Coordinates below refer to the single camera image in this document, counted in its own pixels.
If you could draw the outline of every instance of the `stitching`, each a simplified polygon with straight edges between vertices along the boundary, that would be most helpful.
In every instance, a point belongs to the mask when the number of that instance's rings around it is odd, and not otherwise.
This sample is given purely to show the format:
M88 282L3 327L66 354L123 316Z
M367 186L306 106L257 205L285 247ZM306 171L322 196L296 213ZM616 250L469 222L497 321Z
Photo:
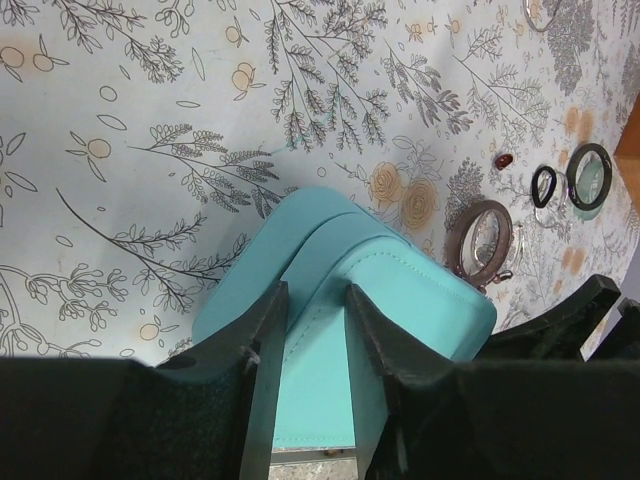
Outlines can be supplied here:
M397 262L400 262L402 265L404 265L405 267L408 267L410 270L416 272L417 274L419 274L421 277L424 277L428 280L433 281L436 285L438 285L442 290L445 290L447 292L449 292L451 295L453 295L454 297L458 298L459 300L461 300L462 302L471 305L471 302L469 302L466 298L464 298L463 296L461 296L460 294L458 294L457 292L454 292L453 290L451 290L450 288L445 287L444 285L442 285L441 283L435 281L433 279L433 277L430 277L429 275L427 275L426 273L418 270L416 267L414 267L413 265L411 265L410 263L407 263L406 261L404 261L403 259L401 259L400 257L398 257L397 255L394 255L393 253L390 252L376 252L376 253L370 253L369 255L367 255L366 257L361 258L360 260L358 260L357 262L351 264L349 266L349 268L347 269L347 271L345 272L345 276L351 271L353 270L358 264L364 262L365 260L371 258L371 257L377 257L380 255L385 255L388 257L393 258L394 260L396 260ZM320 315L320 313L322 312L322 310L324 309L324 307L320 307L318 308L318 310L316 311L315 315L313 316L313 318L311 319L311 321L309 322L309 324L307 325L307 328L305 328L304 332L302 332L302 335L300 336L300 338L298 338L298 341L295 343L295 345L293 346L293 348L291 349L291 351L289 352L289 354L286 356L286 358L284 359L284 361L282 362L282 365L284 366L287 361L289 361L289 358L291 357L291 355L293 355L293 352L296 351L296 349L298 348L298 346L300 345L300 342L304 339L305 335L307 333L309 333L309 329L311 328L311 326L314 324L315 320L318 318L318 316Z

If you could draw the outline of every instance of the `red gemstone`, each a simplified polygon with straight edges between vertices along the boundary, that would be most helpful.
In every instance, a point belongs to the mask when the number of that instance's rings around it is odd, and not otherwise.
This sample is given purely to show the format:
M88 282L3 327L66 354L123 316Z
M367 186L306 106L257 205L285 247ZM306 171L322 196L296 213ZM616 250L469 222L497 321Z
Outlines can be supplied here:
M498 158L496 158L494 165L498 170L504 170L509 165L511 165L511 162L513 162L513 155L505 153L504 155L500 155Z

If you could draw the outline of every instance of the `turquoise leather box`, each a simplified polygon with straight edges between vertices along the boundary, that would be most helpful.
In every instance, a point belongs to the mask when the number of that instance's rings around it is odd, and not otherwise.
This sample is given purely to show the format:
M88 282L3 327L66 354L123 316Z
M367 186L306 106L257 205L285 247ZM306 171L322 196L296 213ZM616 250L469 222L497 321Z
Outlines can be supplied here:
M244 313L276 279L290 306L275 448L355 445L344 332L357 283L414 337L454 361L491 334L493 304L339 193L305 188L271 214L196 319L198 343Z

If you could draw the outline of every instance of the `black ring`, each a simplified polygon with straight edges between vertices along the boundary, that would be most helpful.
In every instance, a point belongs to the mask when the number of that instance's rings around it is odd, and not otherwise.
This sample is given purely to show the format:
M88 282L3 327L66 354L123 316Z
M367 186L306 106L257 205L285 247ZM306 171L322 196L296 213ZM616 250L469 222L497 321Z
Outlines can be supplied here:
M578 174L578 165L580 165L580 161L582 158L589 152L595 152L600 157L600 161L602 162L602 168L604 169L604 179L602 180L602 188L600 189L600 193L595 198L595 200L591 203L585 203L578 196L578 186L576 175ZM602 145L597 143L587 143L586 145L582 145L578 148L573 155L571 155L571 159L569 160L569 165L567 166L567 180L569 182L569 198L571 202L576 206L576 208L588 212L591 210L595 210L600 205L604 203L609 195L609 190L611 190L611 180L613 178L613 167L611 165L611 158L609 154L604 149Z
M547 172L551 175L551 185L549 185L549 190L547 190L547 194L544 196L544 198L540 199L540 192L538 191L538 178L540 178L540 175L542 175L543 172ZM549 203L549 200L551 200L551 197L553 196L553 192L556 189L557 183L558 177L556 175L556 171L553 168L545 165L536 170L536 173L533 174L533 178L531 179L531 197L533 198L533 204L536 206L536 208L544 208L547 206L547 203Z

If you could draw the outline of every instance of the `table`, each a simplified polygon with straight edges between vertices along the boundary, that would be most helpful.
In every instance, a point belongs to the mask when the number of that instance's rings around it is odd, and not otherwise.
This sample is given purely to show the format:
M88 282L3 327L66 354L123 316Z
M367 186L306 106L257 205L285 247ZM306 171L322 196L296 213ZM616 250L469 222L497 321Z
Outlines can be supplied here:
M592 273L621 282L640 222L617 172L590 220L533 218L535 168L613 153L640 90L640 3L4 0L0 354L191 345L212 288L296 188L333 187L427 255L482 198L525 250L498 330ZM532 0L543 25L554 0ZM514 163L498 172L500 153Z

